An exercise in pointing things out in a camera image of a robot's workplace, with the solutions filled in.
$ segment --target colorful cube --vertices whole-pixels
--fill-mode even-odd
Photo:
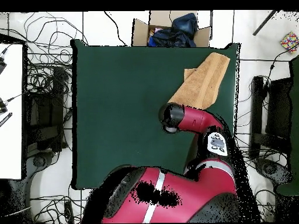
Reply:
[[[291,47],[294,47],[298,43],[299,43],[299,38],[292,31],[289,34],[287,34],[285,38],[280,42],[280,44],[286,49],[290,49]],[[297,51],[298,46],[291,49],[289,52],[295,53]]]

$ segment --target metal pole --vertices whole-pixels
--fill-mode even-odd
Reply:
[[[267,16],[267,18],[263,21],[263,23],[255,30],[253,33],[254,36],[258,34],[258,32],[262,29],[262,27],[272,18],[272,16],[276,13],[276,10],[271,11],[271,13]]]

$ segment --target black border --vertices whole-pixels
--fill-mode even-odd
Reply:
[[[7,36],[5,34],[0,34],[0,43],[1,44],[21,44],[23,46],[23,72],[22,72],[22,94],[27,91],[27,66],[28,66],[28,56],[27,51],[28,47],[24,40],[20,40],[18,38],[14,38],[11,36]],[[27,169],[26,169],[26,158],[27,158],[27,132],[26,132],[26,113],[25,113],[25,96],[22,95],[22,154],[21,154],[21,180],[26,177]]]

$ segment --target silver stripe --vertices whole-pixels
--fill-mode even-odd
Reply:
[[[161,170],[159,170],[159,177],[158,177],[155,189],[159,190],[160,193],[162,190],[164,180],[165,180],[165,174],[163,174],[161,172]],[[157,204],[152,204],[151,202],[149,203],[149,206],[147,208],[147,213],[145,214],[142,223],[150,223],[156,207],[157,207]]]
[[[232,170],[228,167],[228,165],[225,165],[222,162],[216,162],[215,160],[207,160],[205,162],[199,163],[196,166],[196,169],[198,169],[203,164],[206,164],[205,168],[209,168],[211,166],[211,167],[215,167],[215,168],[221,169],[221,170],[227,172],[234,179],[234,175],[232,173]],[[186,174],[188,171],[189,171],[189,169],[186,168],[184,174]]]

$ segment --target cloth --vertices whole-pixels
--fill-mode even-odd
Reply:
[[[212,52],[197,69],[185,69],[183,84],[168,102],[207,109],[216,101],[229,62],[228,57]]]
[[[194,13],[176,18],[170,29],[162,29],[152,36],[158,47],[196,47],[193,38],[197,31]]]

